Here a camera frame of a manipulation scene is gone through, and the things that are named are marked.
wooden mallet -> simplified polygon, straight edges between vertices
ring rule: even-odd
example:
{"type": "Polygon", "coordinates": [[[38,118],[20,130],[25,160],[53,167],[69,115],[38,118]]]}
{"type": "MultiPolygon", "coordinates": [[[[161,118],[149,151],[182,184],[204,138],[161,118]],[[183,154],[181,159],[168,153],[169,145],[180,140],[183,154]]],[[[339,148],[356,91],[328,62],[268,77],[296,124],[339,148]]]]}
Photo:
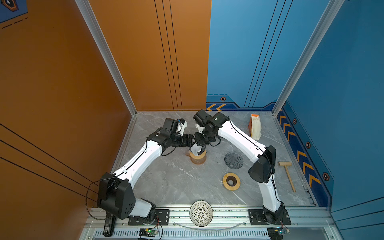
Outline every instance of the wooden mallet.
{"type": "Polygon", "coordinates": [[[289,174],[289,171],[288,171],[288,167],[292,166],[292,163],[291,162],[279,162],[279,166],[285,167],[285,171],[287,172],[287,176],[288,176],[289,182],[291,183],[292,190],[293,190],[293,192],[296,192],[295,186],[293,185],[293,182],[291,179],[291,175],[289,174]]]}

orange wall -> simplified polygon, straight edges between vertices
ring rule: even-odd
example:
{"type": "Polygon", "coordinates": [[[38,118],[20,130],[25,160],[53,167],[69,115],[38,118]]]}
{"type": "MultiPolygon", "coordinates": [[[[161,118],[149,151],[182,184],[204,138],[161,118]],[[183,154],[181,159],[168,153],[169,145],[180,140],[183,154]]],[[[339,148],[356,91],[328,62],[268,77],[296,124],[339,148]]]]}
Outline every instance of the orange wall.
{"type": "Polygon", "coordinates": [[[138,111],[205,108],[210,0],[91,6],[138,111]]]}
{"type": "MultiPolygon", "coordinates": [[[[28,19],[0,29],[0,123],[98,180],[113,165],[129,111],[76,3],[27,4],[28,19]]],[[[1,239],[77,239],[90,181],[3,126],[0,140],[1,239]]]]}

perforated white bowl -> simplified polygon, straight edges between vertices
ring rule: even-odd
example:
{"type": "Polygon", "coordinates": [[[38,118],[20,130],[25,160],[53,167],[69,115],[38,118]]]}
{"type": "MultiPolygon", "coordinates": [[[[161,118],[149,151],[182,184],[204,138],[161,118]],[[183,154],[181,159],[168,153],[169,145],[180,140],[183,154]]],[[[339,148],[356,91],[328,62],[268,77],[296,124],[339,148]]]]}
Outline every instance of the perforated white bowl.
{"type": "Polygon", "coordinates": [[[189,217],[192,222],[199,227],[207,226],[212,221],[213,216],[214,211],[206,201],[195,202],[189,210],[189,217]]]}

yellow chevron arrow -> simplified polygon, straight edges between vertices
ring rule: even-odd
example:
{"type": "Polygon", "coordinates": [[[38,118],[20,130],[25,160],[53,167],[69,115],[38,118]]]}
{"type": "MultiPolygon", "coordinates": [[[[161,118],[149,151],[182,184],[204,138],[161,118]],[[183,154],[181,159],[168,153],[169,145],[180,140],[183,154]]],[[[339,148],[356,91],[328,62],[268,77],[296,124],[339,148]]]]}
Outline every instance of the yellow chevron arrow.
{"type": "Polygon", "coordinates": [[[294,135],[294,136],[296,136],[296,134],[294,133],[294,132],[290,132],[290,131],[288,131],[288,136],[287,136],[287,138],[288,138],[288,142],[289,142],[289,136],[290,135],[294,135]]]}
{"type": "Polygon", "coordinates": [[[283,132],[285,133],[285,127],[290,127],[291,125],[289,125],[288,123],[284,123],[283,126],[284,126],[283,132]]]}
{"type": "Polygon", "coordinates": [[[209,106],[209,107],[207,108],[207,110],[208,110],[208,111],[212,111],[212,110],[211,110],[211,107],[213,107],[213,106],[215,106],[215,105],[216,105],[216,104],[212,104],[211,106],[209,106]]]}
{"type": "Polygon", "coordinates": [[[304,157],[307,157],[307,155],[306,155],[305,153],[300,152],[300,151],[297,151],[297,162],[300,162],[300,161],[299,161],[299,157],[300,157],[300,155],[302,155],[302,156],[304,156],[304,157]]]}
{"type": "Polygon", "coordinates": [[[222,108],[222,107],[224,107],[224,106],[225,106],[225,104],[223,104],[223,105],[221,105],[220,107],[216,108],[216,110],[217,110],[217,111],[221,111],[220,108],[222,108]]]}
{"type": "Polygon", "coordinates": [[[312,188],[312,180],[315,180],[316,182],[318,182],[319,184],[321,184],[321,182],[320,182],[319,179],[315,178],[314,176],[312,176],[312,175],[310,174],[310,187],[311,187],[311,188],[312,188]]]}
{"type": "Polygon", "coordinates": [[[313,170],[313,167],[312,167],[311,165],[309,165],[309,164],[306,163],[306,162],[303,162],[303,173],[304,173],[304,175],[305,175],[305,167],[309,167],[310,169],[313,170]]]}
{"type": "Polygon", "coordinates": [[[282,118],[287,118],[287,117],[286,117],[286,116],[283,116],[283,115],[280,116],[280,125],[281,125],[281,119],[282,119],[282,118]]]}

robotic arm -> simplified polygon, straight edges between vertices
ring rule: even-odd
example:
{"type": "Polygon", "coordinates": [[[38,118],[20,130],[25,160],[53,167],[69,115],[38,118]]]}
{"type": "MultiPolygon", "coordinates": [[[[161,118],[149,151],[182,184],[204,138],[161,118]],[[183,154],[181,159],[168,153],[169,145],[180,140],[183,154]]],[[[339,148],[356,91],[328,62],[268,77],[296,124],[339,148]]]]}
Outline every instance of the robotic arm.
{"type": "Polygon", "coordinates": [[[275,148],[253,140],[222,113],[211,116],[200,110],[194,120],[199,132],[193,135],[184,134],[187,123],[183,119],[167,118],[163,127],[148,136],[146,143],[127,164],[113,174],[105,173],[100,180],[98,207],[120,219],[139,216],[142,221],[151,223],[155,218],[155,204],[136,199],[132,190],[145,169],[154,159],[162,156],[168,147],[192,147],[192,152],[197,153],[202,146],[215,142],[216,137],[223,137],[253,162],[248,173],[260,187],[265,219],[270,224],[279,223],[284,204],[278,197],[274,183],[275,148]]]}

